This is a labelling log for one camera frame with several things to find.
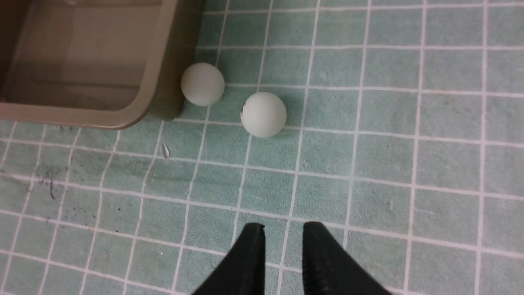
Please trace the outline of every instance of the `plastic bin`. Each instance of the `plastic bin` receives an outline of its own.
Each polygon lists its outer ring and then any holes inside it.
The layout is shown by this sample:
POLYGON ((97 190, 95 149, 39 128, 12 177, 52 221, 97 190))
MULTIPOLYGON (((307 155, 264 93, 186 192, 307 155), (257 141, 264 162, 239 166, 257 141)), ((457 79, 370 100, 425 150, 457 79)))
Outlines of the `plastic bin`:
POLYGON ((0 120, 123 129, 180 112, 204 0, 1 0, 0 120))

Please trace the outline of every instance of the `debris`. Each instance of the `debris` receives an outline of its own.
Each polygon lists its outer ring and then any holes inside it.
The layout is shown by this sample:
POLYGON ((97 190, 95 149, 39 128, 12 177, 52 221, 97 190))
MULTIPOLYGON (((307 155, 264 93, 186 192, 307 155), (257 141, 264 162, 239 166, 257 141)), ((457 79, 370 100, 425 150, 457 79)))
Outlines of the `debris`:
POLYGON ((166 143, 163 144, 162 156, 163 156, 164 159, 168 159, 169 158, 169 149, 167 148, 166 143))

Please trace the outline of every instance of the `white ball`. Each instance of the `white ball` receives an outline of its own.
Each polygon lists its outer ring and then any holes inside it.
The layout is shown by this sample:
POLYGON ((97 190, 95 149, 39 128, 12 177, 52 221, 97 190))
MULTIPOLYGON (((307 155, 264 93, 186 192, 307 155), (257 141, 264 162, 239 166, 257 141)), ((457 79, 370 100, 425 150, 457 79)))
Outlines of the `white ball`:
POLYGON ((250 96, 240 114, 244 128, 258 138, 276 135, 284 127, 286 118, 284 103, 269 92, 257 92, 250 96))
POLYGON ((201 107, 208 107, 219 101, 225 88, 222 73, 203 62, 187 68, 180 84, 185 98, 201 107))

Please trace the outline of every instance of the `tile floor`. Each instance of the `tile floor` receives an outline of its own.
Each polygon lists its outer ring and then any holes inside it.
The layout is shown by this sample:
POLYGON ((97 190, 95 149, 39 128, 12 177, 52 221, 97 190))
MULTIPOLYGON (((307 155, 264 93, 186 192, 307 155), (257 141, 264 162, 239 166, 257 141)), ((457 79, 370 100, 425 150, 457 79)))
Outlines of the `tile floor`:
POLYGON ((247 222, 266 294, 299 294, 311 219, 394 294, 522 294, 523 19, 518 0, 208 0, 216 105, 119 132, 0 122, 0 294, 190 294, 247 222), (288 109, 269 140, 239 123, 257 90, 288 109))

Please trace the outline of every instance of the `green tile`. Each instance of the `green tile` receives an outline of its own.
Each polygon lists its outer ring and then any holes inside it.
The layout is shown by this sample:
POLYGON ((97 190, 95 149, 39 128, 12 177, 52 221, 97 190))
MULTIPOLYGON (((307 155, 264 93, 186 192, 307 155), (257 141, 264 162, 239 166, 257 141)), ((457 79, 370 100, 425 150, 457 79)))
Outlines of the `green tile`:
POLYGON ((273 9, 315 8, 317 0, 274 0, 273 9))
POLYGON ((420 141, 417 183, 476 191, 479 159, 477 144, 420 141))
POLYGON ((230 10, 262 10, 269 9, 270 0, 230 0, 230 10))
POLYGON ((222 32, 223 14, 204 14, 200 23, 198 46, 218 46, 222 32))
POLYGON ((524 289, 524 260, 482 254, 480 295, 518 295, 524 289))
POLYGON ((145 199, 140 237, 180 243, 184 232, 185 204, 145 199))
POLYGON ((10 177, 0 177, 0 209, 11 212, 22 212, 26 200, 29 183, 10 177))
POLYGON ((524 253, 524 202, 486 198, 484 204, 482 245, 524 253))
POLYGON ((155 196, 185 199, 193 179, 194 163, 156 159, 144 192, 155 196))
POLYGON ((420 134, 478 140, 481 138, 481 104, 480 96, 423 94, 420 134))
POLYGON ((361 67, 361 49, 317 49, 313 57, 310 84, 358 86, 361 67))
POLYGON ((140 197, 111 193, 103 193, 103 196, 99 228, 134 234, 140 210, 140 197))
POLYGON ((407 234, 410 199, 407 187, 355 182, 350 225, 407 234))
POLYGON ((413 242, 409 290, 423 294, 473 294, 474 251, 413 242))
POLYGON ((320 7, 367 6, 368 0, 320 0, 320 7))
POLYGON ((222 98, 211 106, 209 120, 240 123, 244 102, 255 92, 257 92, 255 87, 227 86, 222 98))
POLYGON ((196 159, 202 143, 203 130, 204 124, 166 122, 158 149, 162 150, 165 143, 171 157, 196 159))
POLYGON ((36 176, 54 181, 65 181, 69 169, 70 149, 57 146, 42 146, 36 176))
POLYGON ((477 244, 478 196, 417 190, 413 234, 477 244))
POLYGON ((261 82, 305 85, 309 59, 309 49, 267 49, 261 82))
POLYGON ((83 276, 81 271, 50 265, 42 295, 77 294, 82 287, 83 276))
POLYGON ((29 202, 25 210, 25 214, 31 216, 38 216, 48 219, 58 218, 58 208, 60 207, 60 198, 63 195, 63 187, 61 185, 53 185, 53 197, 51 197, 50 183, 35 183, 31 189, 29 202))
POLYGON ((353 135, 305 131, 300 171, 349 176, 353 135))
POLYGON ((51 260, 84 268, 88 262, 93 233, 83 228, 59 226, 51 260))
POLYGON ((223 49, 218 69, 226 83, 258 82, 262 49, 223 49))
POLYGON ((120 131, 116 149, 121 152, 153 155, 157 143, 160 120, 145 117, 135 125, 120 131))
POLYGON ((105 172, 103 186, 140 193, 150 163, 151 159, 148 158, 113 155, 105 172))
POLYGON ((106 153, 74 150, 69 165, 69 182, 99 186, 109 157, 106 153))
POLYGON ((244 164, 248 139, 249 133, 241 126, 208 125, 201 158, 205 161, 244 164))
POLYGON ((241 168, 200 164, 193 183, 191 200, 236 206, 241 180, 241 168))
POLYGON ((315 45, 361 45, 365 28, 365 11, 321 11, 315 45))
MULTIPOLYGON (((304 223, 291 222, 289 225, 288 242, 286 244, 286 256, 284 265, 302 268, 302 233, 304 223)), ((340 228, 327 227, 327 230, 340 245, 344 240, 344 230, 340 228)))
POLYGON ((284 129, 271 139, 252 138, 248 164, 294 170, 300 131, 284 129))
POLYGON ((112 150, 116 141, 116 131, 82 128, 77 146, 86 146, 102 150, 112 150))
POLYGON ((37 295, 46 264, 14 256, 4 291, 13 294, 37 295))
POLYGON ((129 273, 131 281, 171 288, 179 249, 146 241, 137 241, 129 273))
POLYGON ((78 128, 69 126, 48 125, 44 142, 73 144, 74 138, 77 137, 78 128))
POLYGON ((15 237, 16 227, 18 226, 18 217, 0 214, 0 249, 10 251, 13 238, 15 237))
POLYGON ((482 21, 483 12, 481 7, 428 9, 425 44, 443 46, 481 46, 482 21))
POLYGON ((422 0, 373 0, 373 6, 422 5, 422 0))
POLYGON ((226 3, 228 0, 215 0, 215 1, 206 1, 204 6, 205 12, 211 11, 223 11, 226 8, 226 3))
POLYGON ((302 274, 290 270, 284 270, 282 274, 282 295, 303 295, 304 286, 302 283, 302 274))
POLYGON ((236 238, 247 223, 260 223, 264 225, 266 235, 266 262, 279 264, 282 256, 282 243, 286 231, 286 221, 270 217, 262 217, 241 213, 237 223, 236 238))
POLYGON ((185 244, 228 251, 233 238, 235 213, 229 210, 191 206, 185 244))
POLYGON ((487 90, 524 92, 524 50, 488 51, 487 90))
POLYGON ((184 100, 182 104, 182 110, 178 118, 180 119, 193 119, 193 120, 205 120, 205 116, 208 112, 207 107, 199 107, 191 102, 184 100))
POLYGON ((185 249, 180 260, 177 292, 191 294, 215 270, 224 257, 185 249))
POLYGON ((404 283, 407 242, 402 239, 350 231, 347 252, 384 286, 401 289, 404 283))
POLYGON ((419 59, 418 50, 368 49, 364 86, 417 88, 419 59))
POLYGON ((482 88, 482 52, 480 50, 426 50, 424 88, 480 90, 482 88))
POLYGON ((12 142, 2 169, 11 174, 31 176, 37 165, 38 146, 12 142))
POLYGON ((34 219, 22 218, 22 224, 16 239, 15 252, 47 258, 54 224, 34 219))
POLYGON ((293 174, 248 169, 241 207, 287 215, 293 193, 293 174))
POLYGON ((311 45, 315 12, 271 14, 267 45, 311 45))
POLYGON ((490 7, 488 10, 488 31, 499 34, 488 34, 490 46, 524 45, 524 7, 490 7))
POLYGON ((416 117, 416 93, 364 91, 359 129, 414 134, 416 117))
POLYGON ((288 112, 286 126, 300 126, 304 106, 304 89, 262 87, 260 91, 273 93, 282 100, 288 112))
POLYGON ((0 254, 0 278, 4 278, 5 269, 7 267, 7 259, 9 256, 7 254, 0 254))
POLYGON ((224 46, 263 46, 267 13, 229 14, 224 29, 224 46))
MULTIPOLYGON (((133 240, 129 238, 97 233, 89 269, 107 275, 124 278, 126 275, 129 253, 133 240)), ((134 263, 137 261, 137 248, 135 248, 134 263)))
POLYGON ((80 225, 94 226, 98 212, 100 192, 68 188, 62 207, 61 220, 80 225))
POLYGON ((310 89, 306 127, 355 130, 358 91, 310 89))
POLYGON ((274 295, 278 288, 278 268, 266 266, 266 281, 264 294, 274 295))
POLYGON ((83 295, 121 295, 124 283, 95 275, 87 275, 83 295))
POLYGON ((349 181, 299 176, 293 216, 344 224, 349 181))
POLYGON ((40 141, 43 133, 42 124, 18 122, 15 127, 13 139, 40 141))
POLYGON ((411 183, 413 141, 389 136, 359 135, 355 176, 411 183))
POLYGON ((422 9, 373 10, 369 19, 371 45, 419 45, 422 9))
POLYGON ((169 293, 151 290, 139 286, 127 285, 127 290, 125 295, 169 295, 169 293))
MULTIPOLYGON (((193 62, 205 62, 207 64, 215 65, 216 63, 216 56, 218 55, 218 49, 195 49, 194 55, 193 55, 193 62)), ((191 112, 194 112, 195 114, 193 116, 196 116, 197 114, 202 115, 205 118, 205 110, 207 108, 205 107, 197 107, 194 104, 186 103, 184 102, 184 105, 182 107, 182 113, 180 114, 179 118, 185 118, 185 116, 188 116, 186 114, 188 110, 186 109, 187 106, 194 106, 195 110, 191 110, 191 112)))
POLYGON ((0 120, 0 138, 9 138, 13 125, 14 123, 11 121, 0 120))
POLYGON ((428 0, 428 4, 467 4, 482 3, 482 0, 428 0))
POLYGON ((486 139, 504 142, 524 142, 524 103, 519 98, 488 97, 486 139))
POLYGON ((484 189, 490 193, 524 196, 524 150, 487 146, 484 189))

